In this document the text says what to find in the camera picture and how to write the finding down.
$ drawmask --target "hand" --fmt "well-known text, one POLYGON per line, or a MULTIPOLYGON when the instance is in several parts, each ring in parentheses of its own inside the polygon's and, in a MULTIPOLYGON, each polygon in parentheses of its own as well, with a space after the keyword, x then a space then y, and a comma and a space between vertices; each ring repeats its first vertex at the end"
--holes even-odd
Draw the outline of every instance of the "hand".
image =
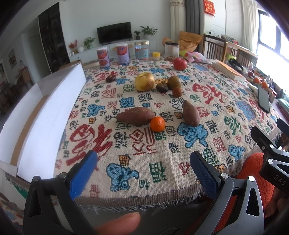
POLYGON ((125 214, 118 219, 108 221, 95 230, 100 235, 128 235, 133 232, 140 223, 140 213, 125 214))
POLYGON ((275 213, 276 209, 278 209, 279 212, 282 211, 286 201, 287 201, 286 194, 281 192, 278 188, 275 187, 271 200, 269 201, 266 207, 265 215, 267 217, 270 217, 275 213))

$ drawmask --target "book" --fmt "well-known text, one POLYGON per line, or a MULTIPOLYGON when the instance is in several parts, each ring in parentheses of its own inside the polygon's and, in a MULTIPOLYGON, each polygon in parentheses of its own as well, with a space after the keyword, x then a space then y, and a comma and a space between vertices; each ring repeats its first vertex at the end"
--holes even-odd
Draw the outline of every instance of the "book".
POLYGON ((230 66, 226 65, 225 63, 218 61, 218 62, 213 62, 212 66, 218 70, 220 70, 223 74, 231 78, 232 80, 235 81, 245 81, 245 77, 238 73, 236 70, 231 68, 230 66))

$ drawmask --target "tablecloth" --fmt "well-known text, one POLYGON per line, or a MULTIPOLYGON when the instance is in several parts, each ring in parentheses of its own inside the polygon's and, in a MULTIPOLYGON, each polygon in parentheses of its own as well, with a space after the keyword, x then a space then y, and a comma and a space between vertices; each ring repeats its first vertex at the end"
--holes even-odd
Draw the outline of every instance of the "tablecloth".
POLYGON ((188 202, 202 193, 189 156, 199 151, 219 172, 236 175, 244 160, 260 149, 250 136, 253 126, 273 138, 279 115, 258 106, 247 86, 208 64, 188 64, 183 71, 168 61, 137 62, 84 71, 87 83, 71 111, 55 164, 55 175, 68 172, 85 153, 98 153, 98 165, 77 202, 102 208, 147 208, 188 202), (135 77, 144 71, 155 83, 177 75, 183 95, 160 93, 154 87, 138 92, 135 77), (116 80, 107 83, 108 75, 116 80), (200 113, 200 124, 188 126, 182 117, 184 100, 200 113), (164 118, 165 130, 118 122, 115 117, 132 107, 147 107, 164 118))

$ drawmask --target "metal screw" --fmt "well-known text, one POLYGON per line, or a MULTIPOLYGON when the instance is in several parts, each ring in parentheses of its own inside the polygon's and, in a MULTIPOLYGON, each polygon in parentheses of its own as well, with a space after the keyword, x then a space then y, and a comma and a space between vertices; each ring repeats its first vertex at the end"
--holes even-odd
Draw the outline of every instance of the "metal screw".
POLYGON ((62 172, 58 175, 59 178, 65 178, 67 176, 66 172, 62 172))
POLYGON ((221 174, 221 177, 222 177, 222 178, 224 178, 224 179, 227 179, 227 178, 229 178, 229 176, 228 176, 228 174, 227 174, 227 173, 222 173, 222 174, 221 174))
POLYGON ((252 182, 255 181, 255 178, 254 178, 253 176, 251 176, 251 175, 248 177, 248 179, 249 179, 250 181, 252 181, 252 182))
POLYGON ((34 176, 32 180, 33 181, 38 181, 39 180, 39 176, 34 176))

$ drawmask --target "window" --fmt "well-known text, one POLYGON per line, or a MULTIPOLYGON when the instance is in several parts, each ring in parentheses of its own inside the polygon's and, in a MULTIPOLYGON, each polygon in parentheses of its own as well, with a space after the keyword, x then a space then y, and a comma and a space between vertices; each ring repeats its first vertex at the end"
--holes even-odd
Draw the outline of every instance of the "window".
POLYGON ((289 90, 289 79, 284 68, 289 66, 289 41, 275 20, 259 10, 257 68, 270 75, 282 88, 289 90))

